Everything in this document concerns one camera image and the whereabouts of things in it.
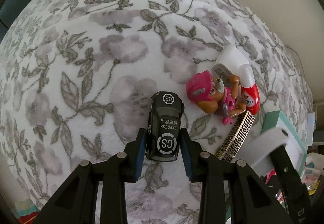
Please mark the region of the teal white cardboard tray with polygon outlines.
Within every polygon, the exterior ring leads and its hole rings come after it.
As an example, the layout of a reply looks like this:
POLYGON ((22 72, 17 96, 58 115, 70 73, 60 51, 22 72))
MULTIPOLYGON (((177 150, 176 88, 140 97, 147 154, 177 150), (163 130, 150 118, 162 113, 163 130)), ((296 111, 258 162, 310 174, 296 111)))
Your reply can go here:
POLYGON ((265 131, 273 128, 282 129, 287 133, 285 148, 294 168, 298 172, 299 176, 301 176, 306 162, 306 148, 299 138, 299 135, 297 134, 293 125, 290 123, 285 114, 280 110, 266 113, 261 133, 264 133, 265 131))

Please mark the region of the black toy car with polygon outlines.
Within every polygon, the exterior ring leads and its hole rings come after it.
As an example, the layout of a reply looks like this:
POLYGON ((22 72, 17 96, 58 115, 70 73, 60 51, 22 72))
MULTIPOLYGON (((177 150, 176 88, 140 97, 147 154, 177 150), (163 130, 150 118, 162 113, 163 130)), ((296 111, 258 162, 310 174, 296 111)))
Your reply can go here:
POLYGON ((176 93, 160 91, 151 97, 146 139, 147 159, 159 162, 177 160, 183 113, 184 104, 176 93))

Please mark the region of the white charger plug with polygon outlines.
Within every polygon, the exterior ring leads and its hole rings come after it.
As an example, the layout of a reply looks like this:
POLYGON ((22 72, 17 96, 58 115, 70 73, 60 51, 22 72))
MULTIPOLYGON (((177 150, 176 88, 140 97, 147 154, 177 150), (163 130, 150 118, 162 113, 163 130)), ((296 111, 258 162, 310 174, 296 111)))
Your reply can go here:
POLYGON ((212 76, 220 78, 225 84, 230 82, 230 76, 239 76, 241 65, 248 64, 248 59, 232 44, 220 52, 211 68, 212 76))

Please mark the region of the pink puppy toy figure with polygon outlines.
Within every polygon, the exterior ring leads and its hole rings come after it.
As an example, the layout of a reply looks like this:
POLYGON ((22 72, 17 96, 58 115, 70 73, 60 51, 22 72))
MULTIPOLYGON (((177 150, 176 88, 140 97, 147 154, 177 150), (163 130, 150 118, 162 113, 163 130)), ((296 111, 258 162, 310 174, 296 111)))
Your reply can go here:
POLYGON ((224 125, 232 124, 247 106, 238 101, 240 78, 231 75, 230 82, 232 86, 227 87, 221 78, 211 76, 209 71, 197 73, 186 84, 187 97, 204 113, 216 113, 222 116, 224 125))

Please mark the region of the floral grey white blanket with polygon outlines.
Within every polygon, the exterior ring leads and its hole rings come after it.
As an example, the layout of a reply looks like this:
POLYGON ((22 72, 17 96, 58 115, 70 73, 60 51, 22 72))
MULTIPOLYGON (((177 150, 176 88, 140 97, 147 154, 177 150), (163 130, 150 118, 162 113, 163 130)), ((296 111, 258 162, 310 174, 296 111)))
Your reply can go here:
POLYGON ((305 146, 312 94, 279 37, 238 0, 32 0, 1 42, 1 151, 38 209, 87 159, 122 151, 147 126, 151 96, 178 94, 181 125, 215 153, 230 132, 186 95, 235 45, 252 66, 261 108, 280 110, 305 146))

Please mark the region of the white smartwatch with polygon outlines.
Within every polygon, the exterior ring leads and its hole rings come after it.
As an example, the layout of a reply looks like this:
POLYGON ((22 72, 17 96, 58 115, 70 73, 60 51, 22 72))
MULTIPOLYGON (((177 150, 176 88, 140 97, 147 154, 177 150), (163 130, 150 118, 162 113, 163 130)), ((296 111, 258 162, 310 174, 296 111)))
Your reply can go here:
POLYGON ((279 147, 285 147, 287 133, 279 128, 273 128, 262 133, 256 140, 247 145, 245 161, 260 177, 273 170, 274 165, 270 153, 279 147))

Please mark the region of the red stain remover bottle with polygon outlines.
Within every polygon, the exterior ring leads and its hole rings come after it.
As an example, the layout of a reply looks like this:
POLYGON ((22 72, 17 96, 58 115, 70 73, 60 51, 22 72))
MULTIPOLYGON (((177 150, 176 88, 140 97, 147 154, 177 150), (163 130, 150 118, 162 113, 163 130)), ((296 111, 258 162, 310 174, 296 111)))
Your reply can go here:
POLYGON ((260 108, 260 95, 251 65, 241 65, 239 67, 239 77, 242 101, 245 103, 247 110, 255 116, 260 108))

